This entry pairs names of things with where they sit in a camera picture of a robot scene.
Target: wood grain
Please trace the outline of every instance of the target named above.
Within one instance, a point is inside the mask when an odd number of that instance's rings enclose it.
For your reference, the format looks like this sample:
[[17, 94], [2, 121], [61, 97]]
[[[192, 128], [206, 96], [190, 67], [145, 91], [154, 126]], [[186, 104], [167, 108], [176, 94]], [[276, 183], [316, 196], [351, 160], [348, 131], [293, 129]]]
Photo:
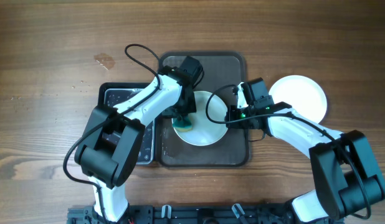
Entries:
[[[0, 223], [64, 223], [68, 208], [93, 202], [62, 159], [102, 83], [152, 80], [124, 55], [130, 43], [157, 54], [236, 50], [268, 87], [286, 75], [314, 79], [329, 102], [322, 124], [365, 133], [385, 176], [385, 1], [0, 0]], [[100, 53], [112, 69], [94, 60]], [[144, 50], [131, 53], [156, 66]], [[267, 138], [240, 169], [139, 167], [126, 194], [132, 204], [253, 203], [313, 188], [308, 159]], [[363, 223], [385, 223], [385, 201]]]

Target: black tray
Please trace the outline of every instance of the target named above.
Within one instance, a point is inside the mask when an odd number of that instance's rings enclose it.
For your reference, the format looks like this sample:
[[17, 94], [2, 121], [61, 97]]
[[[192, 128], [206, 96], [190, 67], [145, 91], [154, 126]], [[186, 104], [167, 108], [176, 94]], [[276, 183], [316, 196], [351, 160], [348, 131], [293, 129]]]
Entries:
[[[245, 62], [237, 52], [168, 52], [161, 57], [159, 65], [178, 67], [187, 55], [198, 59], [205, 71], [195, 91], [213, 92], [221, 86], [245, 81]], [[236, 105], [231, 90], [224, 90], [218, 96], [226, 105]], [[193, 146], [178, 137], [170, 119], [159, 119], [156, 134], [155, 158], [166, 167], [238, 167], [250, 158], [246, 130], [229, 129], [214, 144]]]

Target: wire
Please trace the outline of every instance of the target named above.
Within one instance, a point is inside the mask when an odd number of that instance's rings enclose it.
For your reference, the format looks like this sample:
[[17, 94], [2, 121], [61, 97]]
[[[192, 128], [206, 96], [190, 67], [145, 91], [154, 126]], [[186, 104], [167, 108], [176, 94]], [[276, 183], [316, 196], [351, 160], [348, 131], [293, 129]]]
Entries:
[[265, 139], [265, 137], [266, 137], [266, 133], [265, 133], [265, 132], [263, 132], [263, 136], [262, 136], [262, 138], [261, 138], [261, 139], [248, 140], [248, 142], [257, 142], [257, 141], [261, 141], [261, 140]]
[[201, 72], [201, 78], [199, 79], [199, 81], [198, 82], [196, 82], [193, 86], [192, 86], [192, 88], [195, 88], [195, 87], [197, 87], [198, 86], [198, 84], [200, 84], [201, 83], [201, 81], [202, 81], [202, 79], [204, 79], [204, 76], [205, 76], [205, 71], [204, 70], [202, 70], [202, 72]]
[[369, 203], [369, 200], [368, 200], [368, 196], [367, 196], [367, 192], [365, 191], [364, 189], [364, 185], [363, 185], [363, 181], [361, 180], [361, 177], [359, 175], [359, 172], [357, 171], [356, 169], [356, 166], [354, 166], [354, 163], [353, 161], [351, 160], [350, 156], [348, 155], [348, 153], [342, 149], [342, 147], [336, 142], [335, 138], [333, 138], [332, 136], [330, 136], [325, 130], [322, 130], [320, 129], [319, 127], [317, 127], [316, 125], [312, 124], [311, 122], [303, 119], [303, 118], [299, 118], [297, 116], [295, 116], [294, 114], [292, 114], [291, 112], [288, 112], [288, 113], [279, 113], [279, 114], [259, 114], [259, 115], [255, 115], [255, 116], [251, 116], [251, 117], [248, 117], [248, 118], [242, 118], [242, 119], [238, 119], [238, 120], [234, 120], [234, 121], [214, 121], [210, 116], [209, 116], [209, 113], [208, 113], [208, 107], [209, 107], [209, 102], [211, 101], [212, 97], [218, 92], [218, 91], [221, 91], [223, 89], [226, 89], [226, 88], [230, 88], [230, 87], [237, 87], [236, 85], [225, 85], [225, 86], [222, 86], [220, 87], [219, 89], [215, 90], [212, 95], [209, 97], [207, 103], [206, 103], [206, 108], [205, 108], [205, 113], [206, 113], [206, 117], [208, 118], [209, 121], [212, 121], [213, 123], [216, 123], [216, 124], [230, 124], [230, 123], [236, 123], [236, 122], [241, 122], [241, 121], [246, 121], [248, 119], [253, 119], [253, 118], [261, 118], [261, 117], [273, 117], [273, 116], [283, 116], [283, 117], [286, 117], [286, 118], [291, 118], [291, 119], [295, 119], [297, 121], [301, 121], [307, 125], [309, 125], [310, 127], [314, 128], [316, 131], [318, 131], [319, 133], [321, 133], [322, 135], [326, 136], [329, 140], [331, 140], [331, 142], [338, 148], [338, 150], [340, 151], [340, 153], [342, 153], [342, 156], [344, 157], [345, 161], [347, 162], [347, 164], [351, 167], [352, 171], [353, 171], [353, 174], [354, 176], [356, 177], [356, 180], [358, 181], [358, 184], [359, 184], [359, 187], [360, 187], [360, 190], [361, 190], [361, 193], [363, 195], [363, 198], [364, 198], [364, 204], [366, 206], [366, 210], [367, 210], [367, 214], [365, 216], [362, 216], [362, 215], [358, 215], [358, 214], [351, 214], [352, 216], [356, 217], [356, 218], [360, 218], [360, 219], [363, 219], [363, 220], [367, 220], [370, 218], [371, 216], [371, 204]]
[[97, 131], [98, 129], [118, 120], [118, 119], [121, 119], [123, 117], [123, 115], [133, 111], [137, 106], [139, 106], [140, 104], [142, 104], [144, 101], [146, 101], [147, 99], [149, 99], [150, 97], [152, 97], [160, 88], [161, 86], [161, 80], [159, 79], [159, 76], [158, 74], [152, 70], [151, 68], [149, 68], [148, 66], [146, 66], [145, 64], [139, 62], [137, 59], [133, 58], [128, 52], [127, 50], [130, 48], [130, 47], [142, 47], [146, 50], [148, 50], [149, 52], [151, 52], [155, 57], [156, 59], [159, 60], [159, 57], [149, 48], [143, 46], [143, 45], [140, 45], [140, 44], [130, 44], [130, 45], [127, 45], [125, 47], [125, 54], [126, 56], [128, 56], [130, 59], [132, 59], [132, 61], [136, 62], [137, 64], [145, 67], [146, 69], [148, 69], [152, 74], [154, 74], [155, 78], [157, 79], [157, 86], [155, 87], [155, 89], [146, 97], [144, 97], [142, 100], [140, 100], [139, 102], [137, 102], [135, 105], [131, 106], [129, 109], [127, 109], [126, 111], [114, 116], [113, 118], [110, 118], [104, 122], [101, 122], [100, 124], [96, 125], [94, 128], [92, 128], [91, 130], [87, 131], [85, 134], [82, 135], [82, 137], [80, 137], [80, 139], [78, 139], [74, 144], [73, 146], [69, 149], [68, 153], [65, 155], [64, 157], [64, 162], [62, 164], [62, 169], [64, 170], [64, 173], [66, 174], [66, 176], [70, 179], [70, 180], [73, 180], [75, 182], [78, 182], [78, 183], [81, 183], [81, 184], [90, 184], [94, 187], [97, 188], [97, 193], [98, 193], [98, 202], [100, 203], [100, 208], [101, 208], [101, 214], [103, 216], [103, 219], [104, 219], [104, 223], [105, 224], [108, 224], [108, 220], [106, 218], [106, 215], [105, 215], [105, 212], [104, 212], [104, 204], [103, 204], [103, 197], [102, 197], [102, 191], [101, 191], [101, 187], [94, 183], [94, 182], [91, 182], [91, 181], [88, 181], [88, 180], [82, 180], [82, 179], [78, 179], [78, 178], [75, 178], [73, 177], [72, 175], [70, 175], [69, 171], [68, 171], [68, 168], [67, 168], [67, 164], [68, 164], [68, 160], [69, 160], [69, 157], [70, 155], [72, 154], [72, 152], [76, 149], [76, 147], [82, 143], [87, 137], [89, 137], [91, 134], [93, 134], [95, 131]]

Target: sponge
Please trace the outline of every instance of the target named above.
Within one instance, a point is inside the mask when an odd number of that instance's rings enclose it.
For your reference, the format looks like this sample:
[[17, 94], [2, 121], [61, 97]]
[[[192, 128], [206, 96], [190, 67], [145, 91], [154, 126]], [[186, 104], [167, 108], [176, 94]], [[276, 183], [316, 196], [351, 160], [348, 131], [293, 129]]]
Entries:
[[180, 115], [173, 121], [172, 127], [179, 132], [187, 132], [193, 129], [193, 124], [188, 115]]

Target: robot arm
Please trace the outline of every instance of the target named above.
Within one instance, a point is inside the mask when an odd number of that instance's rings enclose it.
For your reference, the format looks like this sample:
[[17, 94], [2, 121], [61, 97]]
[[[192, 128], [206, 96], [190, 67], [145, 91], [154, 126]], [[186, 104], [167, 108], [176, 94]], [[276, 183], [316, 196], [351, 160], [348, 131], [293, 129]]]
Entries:
[[[125, 114], [122, 120], [114, 121], [100, 128], [84, 140], [76, 150], [75, 162], [91, 182], [101, 187], [102, 205], [94, 188], [95, 212], [102, 216], [101, 206], [105, 209], [108, 221], [117, 222], [128, 209], [125, 197], [125, 181], [134, 169], [145, 126], [162, 113], [173, 118], [196, 112], [193, 84], [202, 72], [202, 65], [196, 59], [187, 57], [179, 68], [163, 67], [158, 71], [159, 90], [142, 102], [133, 111]], [[110, 108], [97, 106], [90, 115], [85, 133], [97, 124], [116, 116], [146, 98], [157, 87], [154, 79], [144, 90], [128, 101]], [[103, 133], [121, 136], [117, 145], [103, 138]]]
[[[284, 102], [274, 104], [261, 78], [241, 83], [234, 93], [237, 106], [229, 107], [228, 121], [261, 114], [287, 114], [258, 116], [227, 125], [229, 128], [261, 129], [269, 136], [291, 144], [310, 159], [316, 190], [292, 202], [301, 222], [324, 217], [339, 220], [385, 199], [385, 180], [363, 133], [355, 130], [344, 134], [331, 130], [305, 119]], [[358, 174], [353, 170], [344, 173], [340, 167], [343, 163], [353, 165], [352, 169], [357, 169]], [[363, 183], [365, 193], [358, 179]]]

